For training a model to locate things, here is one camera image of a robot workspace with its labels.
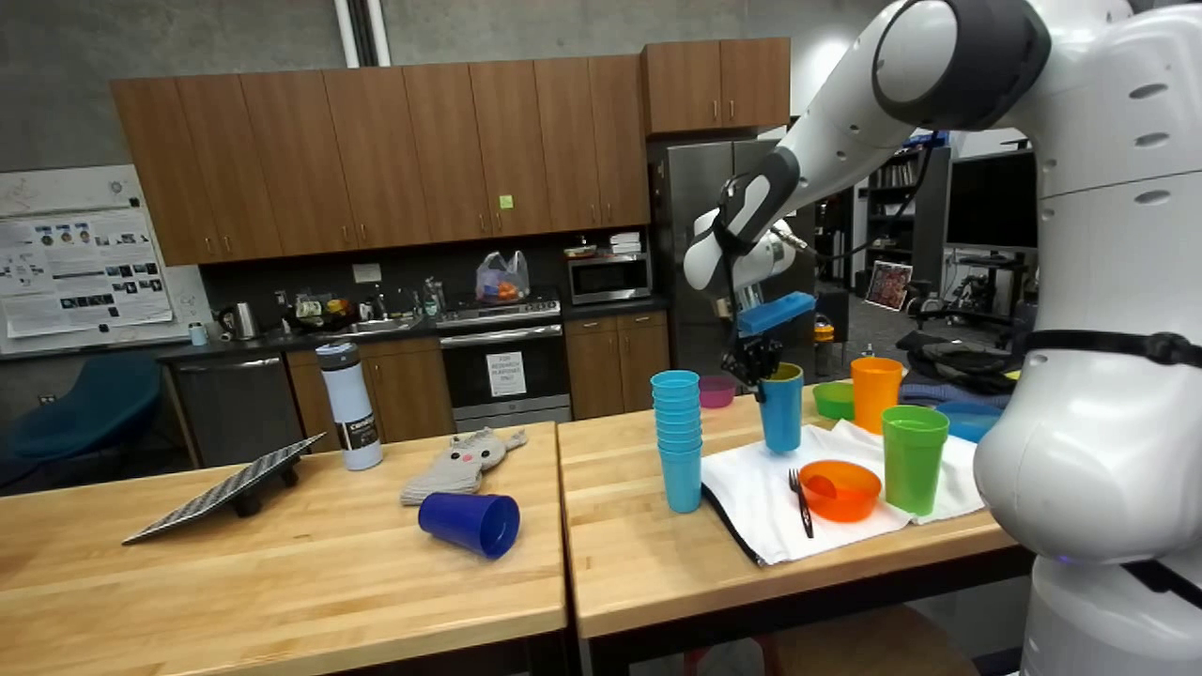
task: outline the upper cabinet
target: upper cabinet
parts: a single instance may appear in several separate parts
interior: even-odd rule
[[[642,51],[648,137],[787,122],[787,43],[666,43]]]
[[[639,56],[115,84],[167,262],[647,225]]]

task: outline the white bottle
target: white bottle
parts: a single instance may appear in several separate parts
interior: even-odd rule
[[[330,412],[345,449],[340,466],[351,474],[378,466],[383,449],[375,435],[360,350],[351,342],[330,342],[314,350],[314,360],[323,364]]]

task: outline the wooden tabletop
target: wooden tabletop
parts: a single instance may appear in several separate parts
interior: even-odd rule
[[[448,441],[383,466],[309,455],[255,520],[227,510],[120,545],[225,470],[0,500],[0,671],[334,671],[563,626],[557,426],[495,466],[520,533],[487,563],[430,540],[400,486]]]
[[[754,400],[702,412],[704,455],[754,441]],[[559,426],[559,466],[582,640],[1015,549],[979,510],[761,570],[713,509],[669,510],[648,412]]]

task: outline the orange bowl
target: orange bowl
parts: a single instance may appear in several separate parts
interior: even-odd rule
[[[877,477],[855,462],[810,462],[797,474],[797,492],[830,524],[860,524],[873,510]]]

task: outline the lower cabinet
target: lower cabinet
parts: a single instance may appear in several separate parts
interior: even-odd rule
[[[647,411],[647,380],[669,370],[666,311],[570,320],[565,370],[574,420]]]
[[[450,432],[450,396],[434,337],[358,342],[358,350],[383,442]],[[287,377],[305,435],[326,432],[319,449],[336,449],[314,355],[287,355]]]

